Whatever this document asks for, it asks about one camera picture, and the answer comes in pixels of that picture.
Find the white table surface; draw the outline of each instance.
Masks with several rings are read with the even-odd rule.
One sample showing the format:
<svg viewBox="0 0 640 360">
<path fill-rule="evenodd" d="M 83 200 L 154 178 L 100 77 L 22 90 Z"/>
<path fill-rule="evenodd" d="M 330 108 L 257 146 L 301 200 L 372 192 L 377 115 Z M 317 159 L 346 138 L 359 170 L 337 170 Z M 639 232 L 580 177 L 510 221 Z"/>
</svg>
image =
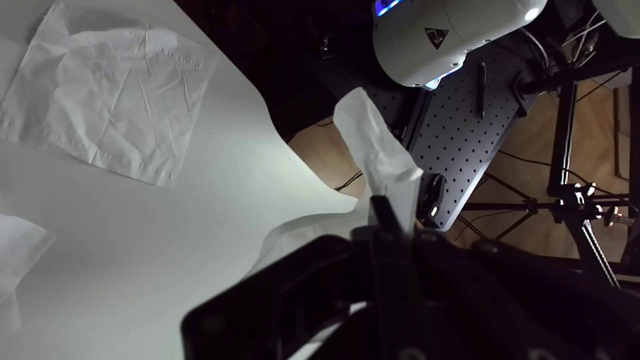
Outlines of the white table surface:
<svg viewBox="0 0 640 360">
<path fill-rule="evenodd" d="M 0 0 L 0 95 L 50 4 Z M 168 0 L 124 4 L 176 11 Z M 229 61 L 175 190 L 0 143 L 0 213 L 59 236 L 18 289 L 18 328 L 0 333 L 0 359 L 182 359 L 182 317 L 234 285 L 274 227 L 352 207 L 278 138 L 259 90 Z"/>
</svg>

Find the wooden surface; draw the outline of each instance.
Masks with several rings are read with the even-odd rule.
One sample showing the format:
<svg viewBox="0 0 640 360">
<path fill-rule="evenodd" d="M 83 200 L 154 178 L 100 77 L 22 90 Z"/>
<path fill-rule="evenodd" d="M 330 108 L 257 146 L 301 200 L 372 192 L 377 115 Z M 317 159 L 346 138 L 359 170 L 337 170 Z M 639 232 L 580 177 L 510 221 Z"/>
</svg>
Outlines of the wooden surface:
<svg viewBox="0 0 640 360">
<path fill-rule="evenodd" d="M 595 82 L 580 86 L 580 95 L 595 89 Z M 629 183 L 617 177 L 617 122 L 614 122 L 614 90 L 602 89 L 591 99 L 578 104 L 576 108 L 576 130 L 575 130 L 575 156 L 573 170 L 582 175 L 589 181 L 599 183 L 600 189 L 622 195 L 629 190 Z M 557 126 L 557 95 L 545 95 L 536 99 L 529 119 L 523 119 L 515 125 L 512 133 L 502 151 L 512 155 L 551 163 L 554 126 Z M 291 146 L 297 155 L 307 160 L 307 164 L 332 189 L 344 185 L 352 175 L 359 172 L 350 155 L 330 120 L 321 122 L 304 133 L 301 133 Z M 526 195 L 548 200 L 547 183 L 548 169 L 523 164 L 506 156 L 496 156 L 491 166 L 491 172 L 502 181 L 515 185 Z M 344 190 L 344 195 L 363 196 L 365 181 L 360 178 Z M 521 203 L 518 196 L 506 192 L 504 189 L 486 183 L 474 192 L 474 200 L 480 203 Z M 469 221 L 474 221 L 482 232 L 489 236 L 500 234 L 510 223 L 521 215 L 502 215 L 489 217 L 489 213 L 464 213 Z M 610 260 L 621 260 L 627 244 L 627 229 L 614 227 L 605 229 L 597 223 L 597 234 L 600 244 Z M 448 238 L 458 247 L 469 247 L 479 236 L 460 223 L 448 232 Z M 535 254 L 547 257 L 578 257 L 576 247 L 563 225 L 554 225 L 548 213 L 540 213 L 517 232 L 512 232 L 504 243 L 530 250 Z"/>
</svg>

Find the white tissue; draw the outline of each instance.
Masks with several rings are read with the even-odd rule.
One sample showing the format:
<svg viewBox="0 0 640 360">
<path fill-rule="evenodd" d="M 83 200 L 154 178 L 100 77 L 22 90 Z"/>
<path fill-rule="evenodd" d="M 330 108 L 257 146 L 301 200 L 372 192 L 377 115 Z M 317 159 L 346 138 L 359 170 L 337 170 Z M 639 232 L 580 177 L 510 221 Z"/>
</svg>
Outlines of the white tissue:
<svg viewBox="0 0 640 360">
<path fill-rule="evenodd" d="M 8 303 L 41 257 L 54 243 L 54 234 L 16 217 L 0 215 L 0 306 Z"/>
<path fill-rule="evenodd" d="M 3 101 L 0 138 L 175 187 L 215 72 L 212 45 L 176 18 L 57 3 Z"/>
<path fill-rule="evenodd" d="M 363 170 L 371 195 L 389 196 L 406 234 L 415 232 L 422 169 L 390 134 L 377 104 L 363 89 L 346 95 L 337 110 L 335 125 L 340 130 L 357 166 Z M 251 274 L 285 259 L 325 234 L 350 240 L 354 229 L 367 227 L 371 198 L 365 198 L 349 215 L 317 215 L 297 218 L 274 229 L 262 244 L 262 254 Z"/>
</svg>

